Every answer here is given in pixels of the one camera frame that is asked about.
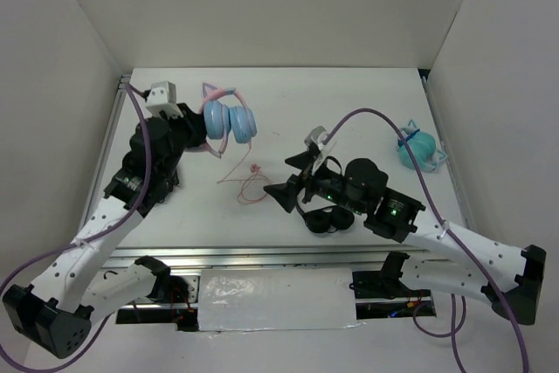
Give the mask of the pink blue cat-ear headphones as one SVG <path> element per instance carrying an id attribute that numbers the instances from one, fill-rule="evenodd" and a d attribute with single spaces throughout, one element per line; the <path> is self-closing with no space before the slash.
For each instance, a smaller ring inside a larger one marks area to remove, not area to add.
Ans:
<path id="1" fill-rule="evenodd" d="M 220 100 L 232 96 L 239 106 L 228 107 Z M 202 84 L 202 106 L 200 114 L 204 118 L 206 137 L 210 140 L 221 140 L 218 149 L 206 144 L 206 149 L 215 157 L 221 158 L 228 147 L 229 135 L 233 133 L 237 144 L 246 144 L 250 149 L 252 139 L 257 135 L 257 123 L 253 111 L 241 93 L 234 87 L 220 88 L 210 83 Z"/>

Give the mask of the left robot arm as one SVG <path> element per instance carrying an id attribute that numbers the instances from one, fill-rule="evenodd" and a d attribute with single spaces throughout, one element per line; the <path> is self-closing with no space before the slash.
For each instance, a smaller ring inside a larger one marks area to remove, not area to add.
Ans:
<path id="1" fill-rule="evenodd" d="M 14 329 L 58 359 L 72 355 L 92 325 L 137 299 L 165 300 L 173 276 L 159 259 L 143 256 L 122 273 L 98 279 L 116 246 L 178 185 L 177 165 L 202 145 L 204 118 L 181 103 L 141 120 L 130 150 L 97 209 L 68 249 L 30 285 L 10 285 L 3 304 Z"/>

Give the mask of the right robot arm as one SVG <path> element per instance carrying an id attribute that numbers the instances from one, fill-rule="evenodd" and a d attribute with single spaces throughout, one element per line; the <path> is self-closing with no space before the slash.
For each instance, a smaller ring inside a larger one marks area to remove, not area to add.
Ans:
<path id="1" fill-rule="evenodd" d="M 367 158 L 350 161 L 344 171 L 326 164 L 315 167 L 309 152 L 289 157 L 286 163 L 299 174 L 264 188 L 286 212 L 320 197 L 333 205 L 336 230 L 348 229 L 362 216 L 364 227 L 378 237 L 441 258 L 430 261 L 390 252 L 378 272 L 356 275 L 351 287 L 357 297 L 378 293 L 389 299 L 439 291 L 486 303 L 521 325 L 535 324 L 547 257 L 541 247 L 504 245 L 438 219 L 417 199 L 389 188 L 387 174 Z"/>

